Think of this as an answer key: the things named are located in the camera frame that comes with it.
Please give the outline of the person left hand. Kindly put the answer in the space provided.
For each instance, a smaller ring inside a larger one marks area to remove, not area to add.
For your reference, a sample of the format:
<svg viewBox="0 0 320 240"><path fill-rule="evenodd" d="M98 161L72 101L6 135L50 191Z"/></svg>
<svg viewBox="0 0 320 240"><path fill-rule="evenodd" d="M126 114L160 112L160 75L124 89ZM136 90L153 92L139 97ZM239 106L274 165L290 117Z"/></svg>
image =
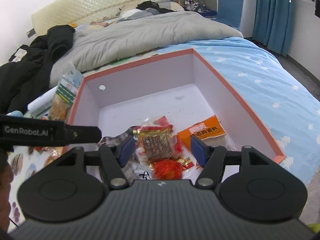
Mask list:
<svg viewBox="0 0 320 240"><path fill-rule="evenodd" d="M0 211L1 211L1 229L7 232L10 224L10 204L9 194L11 189L11 182L13 181L14 175L11 166L7 164L1 172L1 191L0 191Z"/></svg>

